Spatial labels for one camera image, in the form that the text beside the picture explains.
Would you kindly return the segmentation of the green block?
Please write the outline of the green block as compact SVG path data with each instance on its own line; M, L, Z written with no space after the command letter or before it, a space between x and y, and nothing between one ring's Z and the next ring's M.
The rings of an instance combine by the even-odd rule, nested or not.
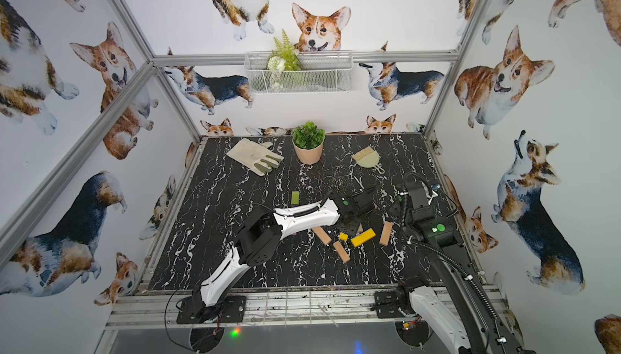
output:
M298 205L299 204L299 200L300 200L300 193L298 191L293 191L291 193L291 204L292 205Z

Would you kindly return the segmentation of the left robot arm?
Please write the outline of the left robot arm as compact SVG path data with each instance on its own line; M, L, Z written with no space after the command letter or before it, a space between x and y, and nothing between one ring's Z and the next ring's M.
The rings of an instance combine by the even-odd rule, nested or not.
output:
M224 260L192 291L190 319L202 323L216 318L227 292L250 268L271 260L285 238L371 213L375 209L375 190L375 187L367 187L353 195L329 192L323 200L308 205L294 208L260 206L252 210Z

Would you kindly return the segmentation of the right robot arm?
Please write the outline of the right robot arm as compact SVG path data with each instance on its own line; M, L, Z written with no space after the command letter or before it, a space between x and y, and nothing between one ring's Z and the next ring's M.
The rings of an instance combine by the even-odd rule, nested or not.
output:
M402 229L411 243L427 251L455 311L439 300L429 284L409 283L404 295L414 314L430 325L451 353L528 353L501 321L487 293L471 268L465 268L445 252L461 247L463 239L450 214L438 216L431 201L437 191L425 176L410 171L403 176Z

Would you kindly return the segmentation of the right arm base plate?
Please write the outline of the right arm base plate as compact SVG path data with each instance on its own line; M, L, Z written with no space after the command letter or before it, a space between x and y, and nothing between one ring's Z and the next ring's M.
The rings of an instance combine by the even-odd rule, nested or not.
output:
M405 318L414 315L409 299L399 290L375 292L374 303L370 309L380 319Z

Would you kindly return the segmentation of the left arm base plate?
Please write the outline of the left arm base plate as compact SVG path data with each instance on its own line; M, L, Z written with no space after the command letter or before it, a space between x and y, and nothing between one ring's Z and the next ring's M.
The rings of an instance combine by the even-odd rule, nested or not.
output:
M241 323L244 320L246 303L247 298L244 296L227 296L217 305L204 306L198 297L185 297L176 304L179 310L176 323Z

